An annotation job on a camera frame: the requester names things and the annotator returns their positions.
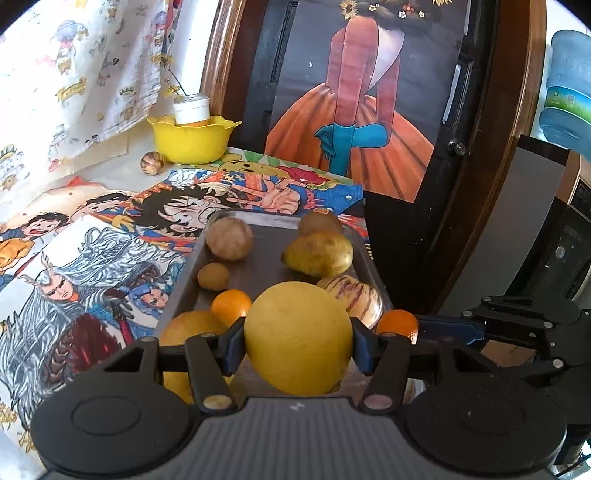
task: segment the tray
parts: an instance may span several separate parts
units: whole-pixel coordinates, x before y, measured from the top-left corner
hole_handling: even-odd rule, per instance
[[[217,220],[225,217],[239,218],[248,223],[252,229],[254,235],[252,251],[242,261],[220,261],[205,244],[207,229]],[[228,209],[214,214],[199,237],[195,250],[187,259],[183,272],[158,322],[155,335],[159,336],[169,322],[181,313],[209,309],[217,293],[201,289],[196,278],[199,270],[213,261],[221,262],[228,267],[230,271],[229,288],[237,288],[246,292],[252,301],[269,287],[283,281],[306,281],[315,284],[318,281],[317,278],[295,272],[281,263],[281,253],[298,236],[299,223],[299,217],[249,212],[241,209]],[[392,303],[388,293],[365,249],[361,236],[348,226],[343,226],[343,234],[353,245],[353,264],[346,274],[358,278],[378,290],[384,301],[384,310],[391,310]],[[361,375],[355,364],[351,362],[342,381],[341,389],[334,394],[351,396],[357,400],[363,391],[363,386],[368,381],[369,379]],[[230,390],[238,402],[241,402],[247,395],[284,396],[254,371],[248,357],[242,362]]]

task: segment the white jar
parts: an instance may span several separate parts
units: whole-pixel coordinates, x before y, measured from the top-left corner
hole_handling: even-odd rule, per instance
[[[177,125],[209,125],[209,97],[202,93],[178,96],[174,99],[174,114]]]

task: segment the plastic container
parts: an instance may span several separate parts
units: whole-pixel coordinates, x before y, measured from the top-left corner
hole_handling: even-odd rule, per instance
[[[202,127],[211,123],[209,97],[202,93],[178,96],[174,99],[174,114],[177,125]]]
[[[549,142],[591,160],[591,37],[560,30],[552,51],[540,128]]]
[[[233,130],[242,122],[211,117],[203,127],[176,125],[173,116],[148,117],[156,150],[173,163],[201,165],[218,160],[226,152]]]

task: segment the water jug label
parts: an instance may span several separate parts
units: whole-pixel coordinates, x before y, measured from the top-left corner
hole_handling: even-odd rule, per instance
[[[591,98],[565,87],[551,87],[544,107],[558,108],[591,124]]]

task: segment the orange skirt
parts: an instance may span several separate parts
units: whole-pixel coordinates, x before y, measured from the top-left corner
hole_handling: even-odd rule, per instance
[[[314,134],[320,127],[334,123],[336,99],[336,94],[330,93],[325,84],[306,93],[273,127],[267,137],[265,154],[327,171],[329,163]],[[374,124],[376,108],[376,98],[366,95],[359,104],[355,125]],[[396,112],[388,145],[353,148],[348,176],[365,190],[412,203],[432,154],[431,142]]]

